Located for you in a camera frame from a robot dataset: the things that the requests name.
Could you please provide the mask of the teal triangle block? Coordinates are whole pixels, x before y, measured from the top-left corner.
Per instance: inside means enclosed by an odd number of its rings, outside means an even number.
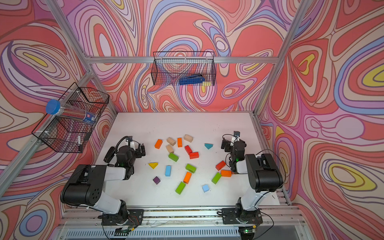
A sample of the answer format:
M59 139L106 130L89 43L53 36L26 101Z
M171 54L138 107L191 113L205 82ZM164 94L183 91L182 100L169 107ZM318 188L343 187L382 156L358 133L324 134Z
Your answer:
M205 147L209 150L213 147L213 144L205 143Z

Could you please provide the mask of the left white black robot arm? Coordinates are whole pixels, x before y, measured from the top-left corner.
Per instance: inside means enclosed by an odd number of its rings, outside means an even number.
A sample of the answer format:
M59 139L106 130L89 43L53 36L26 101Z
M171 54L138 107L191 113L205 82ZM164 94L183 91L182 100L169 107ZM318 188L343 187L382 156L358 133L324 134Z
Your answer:
M127 181L135 173L134 163L146 155L145 147L112 147L106 155L109 161L117 158L115 165L79 165L61 192L61 202L72 207L86 207L99 211L102 226L131 226L142 224L143 210L129 210L124 200L105 193L106 182Z

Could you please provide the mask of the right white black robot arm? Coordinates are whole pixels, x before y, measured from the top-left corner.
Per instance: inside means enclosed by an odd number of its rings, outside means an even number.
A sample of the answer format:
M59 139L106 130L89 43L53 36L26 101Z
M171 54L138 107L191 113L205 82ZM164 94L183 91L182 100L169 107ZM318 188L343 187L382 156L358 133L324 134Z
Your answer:
M284 178L271 154L260 151L257 154L246 154L247 144L239 135L232 135L232 140L223 138L221 148L229 154L226 164L232 175L246 175L249 187L245 194L239 197L234 208L224 208L219 212L223 224L253 224L260 225L262 214L260 203L268 194L283 186Z

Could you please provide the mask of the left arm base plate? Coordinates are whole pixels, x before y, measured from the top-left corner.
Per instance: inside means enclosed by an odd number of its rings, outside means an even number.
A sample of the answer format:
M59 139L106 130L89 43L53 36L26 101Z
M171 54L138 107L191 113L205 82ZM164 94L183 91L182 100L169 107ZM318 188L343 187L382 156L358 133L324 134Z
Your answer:
M103 226L130 226L137 227L143 222L144 209L129 209L115 215L102 214L98 219Z

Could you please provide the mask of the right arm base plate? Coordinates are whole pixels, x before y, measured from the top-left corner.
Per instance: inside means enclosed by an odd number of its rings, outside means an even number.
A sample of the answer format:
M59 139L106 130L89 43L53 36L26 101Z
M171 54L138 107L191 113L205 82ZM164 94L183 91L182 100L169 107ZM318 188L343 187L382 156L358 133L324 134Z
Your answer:
M259 226L263 223L262 214L259 210L245 211L236 208L224 208L217 212L222 217L225 225L246 225L253 224Z

